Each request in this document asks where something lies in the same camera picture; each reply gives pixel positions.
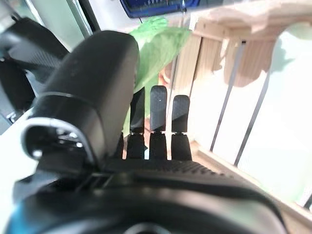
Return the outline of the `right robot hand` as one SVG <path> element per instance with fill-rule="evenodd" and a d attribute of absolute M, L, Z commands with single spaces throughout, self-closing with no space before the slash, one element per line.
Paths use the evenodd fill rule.
<path fill-rule="evenodd" d="M 55 35 L 30 18 L 21 18 L 0 34 L 0 112 L 23 114 L 35 98 L 27 73 L 44 84 L 68 50 Z"/>

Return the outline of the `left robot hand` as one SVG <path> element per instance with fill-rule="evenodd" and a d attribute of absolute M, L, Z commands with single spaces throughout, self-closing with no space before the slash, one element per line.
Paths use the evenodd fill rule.
<path fill-rule="evenodd" d="M 286 234 L 259 190 L 194 162 L 190 101 L 174 99 L 167 158 L 164 86 L 151 89 L 149 159 L 144 90 L 134 92 L 135 39 L 99 32 L 66 56 L 20 135 L 35 172 L 13 187 L 7 234 Z"/>

